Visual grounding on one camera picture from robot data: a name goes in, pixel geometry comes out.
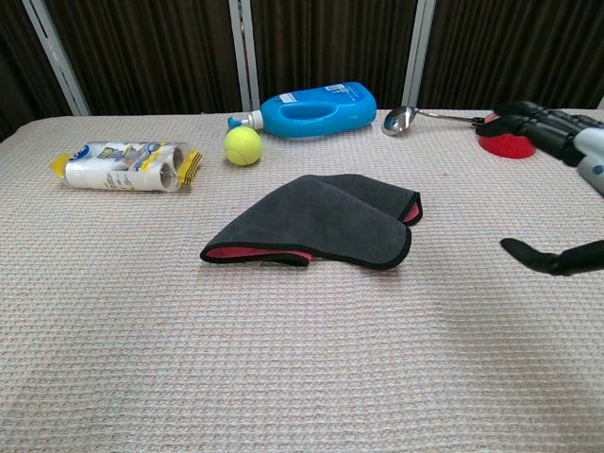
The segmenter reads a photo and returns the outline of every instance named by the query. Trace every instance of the lint roller refill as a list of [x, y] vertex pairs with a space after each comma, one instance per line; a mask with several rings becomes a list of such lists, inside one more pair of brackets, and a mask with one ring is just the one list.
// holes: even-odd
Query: lint roller refill
[[193, 182], [201, 157], [186, 143], [89, 142], [50, 166], [77, 189], [176, 192]]

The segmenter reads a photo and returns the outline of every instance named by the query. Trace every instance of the brown curtain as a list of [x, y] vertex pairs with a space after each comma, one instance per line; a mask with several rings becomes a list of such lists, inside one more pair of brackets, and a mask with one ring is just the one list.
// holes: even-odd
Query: brown curtain
[[416, 0], [253, 0], [260, 100], [358, 80], [399, 106]]
[[46, 0], [92, 114], [241, 110], [227, 0]]
[[604, 1], [436, 2], [420, 107], [592, 109], [602, 95]]
[[0, 142], [31, 121], [69, 114], [23, 3], [0, 1]]

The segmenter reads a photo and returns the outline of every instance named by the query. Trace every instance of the gray towel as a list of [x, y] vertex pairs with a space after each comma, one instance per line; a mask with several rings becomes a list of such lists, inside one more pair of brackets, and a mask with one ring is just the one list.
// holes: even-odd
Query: gray towel
[[409, 253], [408, 226], [421, 217], [417, 192], [361, 175], [302, 176], [228, 224], [201, 259], [305, 266], [317, 256], [390, 269]]

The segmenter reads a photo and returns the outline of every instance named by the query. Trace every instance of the tennis ball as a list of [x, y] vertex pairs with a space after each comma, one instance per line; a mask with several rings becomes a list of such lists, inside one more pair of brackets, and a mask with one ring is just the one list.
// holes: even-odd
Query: tennis ball
[[237, 126], [225, 137], [226, 158], [235, 165], [251, 165], [260, 159], [262, 140], [251, 127]]

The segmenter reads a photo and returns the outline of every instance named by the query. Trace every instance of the white pole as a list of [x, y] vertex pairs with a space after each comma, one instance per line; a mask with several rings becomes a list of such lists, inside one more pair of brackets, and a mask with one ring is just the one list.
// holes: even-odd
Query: white pole
[[245, 45], [243, 44], [243, 23], [238, 0], [228, 0], [230, 9], [230, 25], [235, 44], [235, 59], [237, 60], [237, 75], [239, 77], [239, 92], [242, 97], [242, 110], [250, 111], [249, 82], [247, 65], [245, 64]]
[[22, 1], [73, 115], [90, 115], [86, 98], [77, 82], [67, 54], [65, 54], [65, 50], [60, 43], [59, 35], [50, 18], [46, 4], [43, 0]]
[[402, 106], [417, 107], [435, 5], [436, 0], [418, 0], [417, 2], [405, 86], [401, 100]]
[[260, 108], [260, 95], [258, 89], [258, 71], [256, 69], [256, 47], [254, 46], [254, 27], [252, 25], [251, 0], [242, 0], [243, 38], [247, 54], [247, 72], [249, 88], [252, 93], [252, 109]]

